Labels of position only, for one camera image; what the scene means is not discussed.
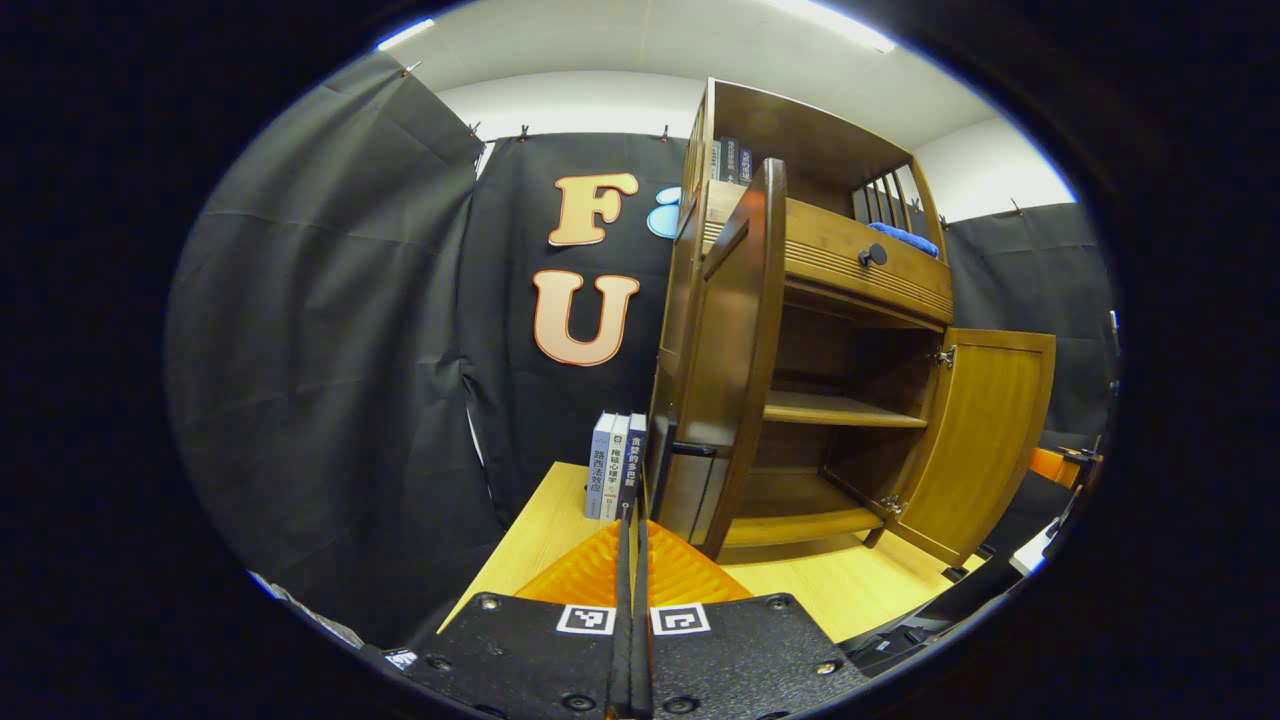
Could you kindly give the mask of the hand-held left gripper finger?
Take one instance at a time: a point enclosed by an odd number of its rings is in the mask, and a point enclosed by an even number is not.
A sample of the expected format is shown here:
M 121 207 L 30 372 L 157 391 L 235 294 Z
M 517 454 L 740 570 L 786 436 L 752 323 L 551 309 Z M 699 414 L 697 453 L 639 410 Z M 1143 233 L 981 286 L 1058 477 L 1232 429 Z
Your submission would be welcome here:
M 822 714 L 869 684 L 786 592 L 751 594 L 653 521 L 637 529 L 634 703 L 649 719 Z
M 630 708 L 632 598 L 627 521 L 562 557 L 558 582 L 609 589 L 611 602 L 553 603 L 484 591 L 413 646 L 404 675 L 477 719 L 613 719 Z

